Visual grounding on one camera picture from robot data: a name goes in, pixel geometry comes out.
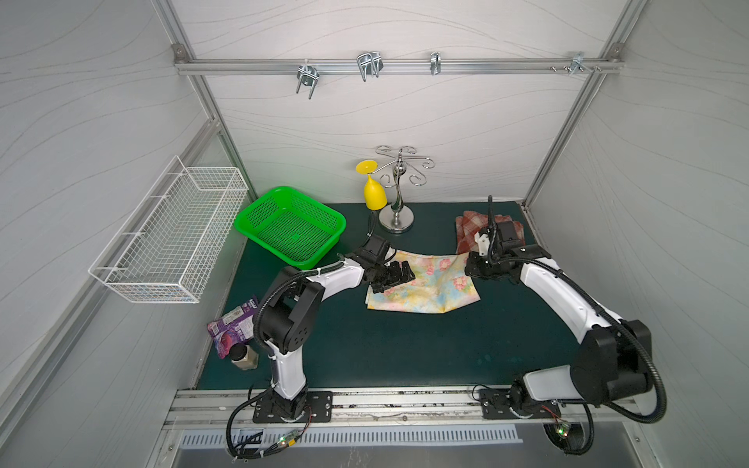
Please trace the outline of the pastel floral skirt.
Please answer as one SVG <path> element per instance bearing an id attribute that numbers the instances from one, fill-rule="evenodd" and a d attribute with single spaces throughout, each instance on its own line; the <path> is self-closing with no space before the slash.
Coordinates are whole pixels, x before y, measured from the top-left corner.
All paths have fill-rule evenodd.
<path id="1" fill-rule="evenodd" d="M 369 309 L 420 314 L 444 314 L 481 300 L 473 280 L 465 274 L 467 253 L 418 255 L 398 252 L 394 259 L 407 261 L 415 280 L 379 294 L 368 289 Z"/>

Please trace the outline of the red plaid skirt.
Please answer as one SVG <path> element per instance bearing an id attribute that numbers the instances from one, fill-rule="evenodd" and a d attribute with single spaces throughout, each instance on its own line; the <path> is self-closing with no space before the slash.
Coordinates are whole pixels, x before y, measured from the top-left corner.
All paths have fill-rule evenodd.
<path id="1" fill-rule="evenodd" d="M 489 218 L 486 214 L 480 214 L 475 211 L 464 211 L 461 216 L 456 218 L 456 254 L 467 254 L 469 252 L 479 251 L 479 246 L 475 240 L 475 235 L 483 228 L 488 226 Z M 518 238 L 522 244 L 525 244 L 525 231 L 521 222 L 513 220 L 511 216 L 495 216 L 497 223 L 512 222 Z"/>

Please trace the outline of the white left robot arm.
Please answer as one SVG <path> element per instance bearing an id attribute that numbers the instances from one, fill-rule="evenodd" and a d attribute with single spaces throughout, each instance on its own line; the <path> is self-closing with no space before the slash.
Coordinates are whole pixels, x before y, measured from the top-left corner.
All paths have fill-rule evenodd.
<path id="1" fill-rule="evenodd" d="M 271 386 L 285 403 L 302 399 L 307 380 L 302 347 L 311 337 L 322 303 L 336 294 L 367 285 L 375 294 L 415 280 L 407 261 L 386 263 L 340 257 L 323 267 L 283 268 L 261 300 L 254 338 L 271 360 Z"/>

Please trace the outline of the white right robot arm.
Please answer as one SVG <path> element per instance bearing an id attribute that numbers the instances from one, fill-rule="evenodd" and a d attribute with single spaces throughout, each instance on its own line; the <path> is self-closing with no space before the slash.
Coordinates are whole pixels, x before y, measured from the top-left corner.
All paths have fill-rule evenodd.
<path id="1" fill-rule="evenodd" d="M 520 387 L 532 401 L 583 401 L 594 406 L 645 394 L 653 377 L 645 360 L 623 333 L 616 320 L 651 351 L 651 332 L 640 321 L 626 321 L 593 300 L 562 273 L 546 253 L 530 255 L 528 248 L 489 262 L 479 253 L 468 255 L 465 273 L 473 278 L 517 279 L 534 291 L 569 328 L 579 349 L 569 365 L 527 372 Z"/>

